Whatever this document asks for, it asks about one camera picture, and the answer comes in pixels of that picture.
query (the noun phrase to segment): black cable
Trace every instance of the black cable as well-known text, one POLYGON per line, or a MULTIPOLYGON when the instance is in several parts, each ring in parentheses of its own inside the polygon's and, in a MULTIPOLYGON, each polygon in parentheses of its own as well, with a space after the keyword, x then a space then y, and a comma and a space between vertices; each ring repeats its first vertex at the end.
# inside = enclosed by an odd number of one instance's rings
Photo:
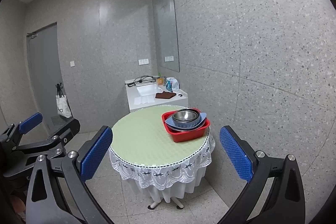
POLYGON ((156 79, 157 78, 154 77, 154 76, 143 75, 143 76, 135 78, 133 82, 127 83, 125 85, 127 85, 130 88, 130 87, 135 86, 135 85, 137 85, 139 83, 155 83, 156 79))

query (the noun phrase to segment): sink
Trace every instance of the sink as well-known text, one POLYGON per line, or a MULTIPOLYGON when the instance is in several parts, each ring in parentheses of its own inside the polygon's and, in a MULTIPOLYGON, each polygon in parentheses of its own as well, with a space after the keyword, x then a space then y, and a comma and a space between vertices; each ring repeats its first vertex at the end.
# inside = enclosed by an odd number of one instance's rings
POLYGON ((147 96, 157 94, 158 92, 163 92, 163 89, 159 88, 157 84, 137 86, 136 89, 140 96, 147 96))

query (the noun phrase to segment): wall socket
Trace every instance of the wall socket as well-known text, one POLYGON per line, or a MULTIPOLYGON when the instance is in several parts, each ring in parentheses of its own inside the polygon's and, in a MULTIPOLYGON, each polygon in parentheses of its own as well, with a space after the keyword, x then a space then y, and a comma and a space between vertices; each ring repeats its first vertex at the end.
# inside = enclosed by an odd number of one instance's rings
POLYGON ((171 62, 171 61, 174 61, 173 56, 165 56, 165 62, 171 62))
POLYGON ((149 64, 149 59, 139 59, 139 65, 147 65, 149 64))

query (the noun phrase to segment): red tray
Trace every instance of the red tray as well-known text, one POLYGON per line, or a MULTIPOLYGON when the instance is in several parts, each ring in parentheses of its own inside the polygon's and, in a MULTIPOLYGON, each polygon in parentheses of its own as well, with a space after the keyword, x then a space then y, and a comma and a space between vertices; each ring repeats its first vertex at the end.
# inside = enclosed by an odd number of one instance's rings
POLYGON ((161 117, 162 117, 162 121, 163 121, 163 124, 165 126, 166 131, 172 136, 173 141, 176 142, 176 143, 189 141, 189 140, 193 140, 193 139, 202 137, 204 135, 204 132, 206 131, 206 129, 210 126, 210 121, 208 120, 208 118, 205 118, 204 126, 198 128, 196 130, 183 131, 183 132, 172 130, 166 125, 165 120, 168 119, 168 117, 171 114, 174 114, 175 112, 176 112, 176 110, 163 113, 161 117))

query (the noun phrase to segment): round table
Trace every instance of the round table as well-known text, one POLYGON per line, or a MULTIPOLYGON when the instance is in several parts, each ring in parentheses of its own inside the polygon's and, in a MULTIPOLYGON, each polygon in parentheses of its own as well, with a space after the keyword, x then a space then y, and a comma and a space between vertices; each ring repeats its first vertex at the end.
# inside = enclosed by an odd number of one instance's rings
POLYGON ((184 107, 161 105, 143 108, 121 118, 112 128, 109 148, 112 167, 127 180, 135 193, 151 196, 154 208, 162 198, 193 193, 211 163, 215 141, 209 129, 200 138, 175 143, 166 131, 161 115, 184 107))

